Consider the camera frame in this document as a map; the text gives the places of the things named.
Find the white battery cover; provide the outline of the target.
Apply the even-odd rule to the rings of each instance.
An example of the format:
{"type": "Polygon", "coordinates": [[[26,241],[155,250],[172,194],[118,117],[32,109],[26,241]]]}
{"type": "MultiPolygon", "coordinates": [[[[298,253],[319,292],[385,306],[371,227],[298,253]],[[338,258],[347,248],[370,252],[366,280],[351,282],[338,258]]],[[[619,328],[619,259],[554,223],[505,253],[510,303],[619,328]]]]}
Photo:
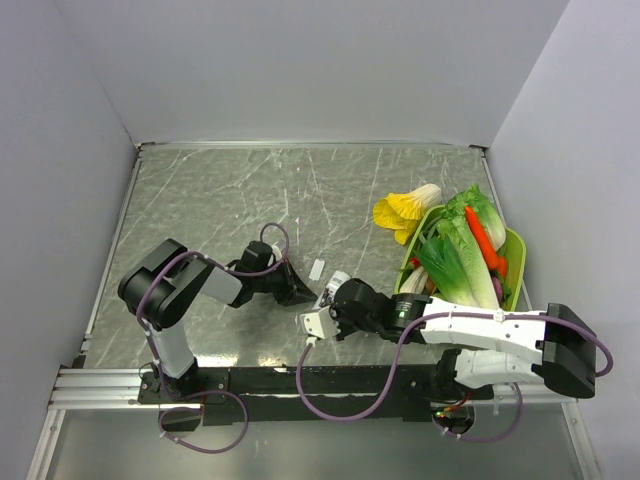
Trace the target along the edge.
{"type": "Polygon", "coordinates": [[[321,259],[315,259],[312,268],[309,273],[309,279],[312,281],[319,281],[325,267],[325,261],[321,259]]]}

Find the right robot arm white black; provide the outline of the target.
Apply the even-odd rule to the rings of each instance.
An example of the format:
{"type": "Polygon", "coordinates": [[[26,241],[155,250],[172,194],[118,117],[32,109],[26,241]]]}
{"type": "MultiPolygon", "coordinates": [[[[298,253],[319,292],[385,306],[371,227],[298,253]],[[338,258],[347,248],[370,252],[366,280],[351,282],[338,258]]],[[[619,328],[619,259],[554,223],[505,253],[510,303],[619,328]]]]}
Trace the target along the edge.
{"type": "Polygon", "coordinates": [[[438,390],[459,398],[468,389],[500,383],[542,384],[570,398],[595,395],[613,367],[610,350],[568,306],[505,312],[464,306],[426,294],[386,296],[354,278],[324,308],[338,338],[356,331],[396,344],[449,345],[436,375],[438,390]]]}

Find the white remote control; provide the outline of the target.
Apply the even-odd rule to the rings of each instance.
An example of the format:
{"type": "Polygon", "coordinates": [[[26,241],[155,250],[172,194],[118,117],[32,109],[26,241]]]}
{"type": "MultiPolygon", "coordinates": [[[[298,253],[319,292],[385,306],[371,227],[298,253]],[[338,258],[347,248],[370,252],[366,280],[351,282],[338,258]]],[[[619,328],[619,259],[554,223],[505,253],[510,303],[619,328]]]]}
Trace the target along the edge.
{"type": "Polygon", "coordinates": [[[348,280],[351,279],[351,276],[346,272],[336,270],[331,276],[330,280],[326,284],[322,295],[319,297],[317,301],[317,307],[323,308],[329,304],[331,304],[334,300],[334,297],[337,293],[337,290],[348,280]]]}

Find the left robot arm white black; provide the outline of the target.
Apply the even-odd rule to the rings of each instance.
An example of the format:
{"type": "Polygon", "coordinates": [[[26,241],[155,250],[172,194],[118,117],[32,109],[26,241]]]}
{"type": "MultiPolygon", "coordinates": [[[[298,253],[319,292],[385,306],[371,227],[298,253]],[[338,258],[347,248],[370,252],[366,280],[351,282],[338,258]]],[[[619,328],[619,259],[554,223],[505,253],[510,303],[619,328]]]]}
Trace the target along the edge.
{"type": "Polygon", "coordinates": [[[284,307],[317,300],[283,252],[252,241],[240,258],[219,264],[167,239],[120,281],[118,296],[136,316],[152,352],[162,390],[176,402],[202,389],[199,366],[182,319],[199,294],[239,308],[256,294],[284,307]]]}

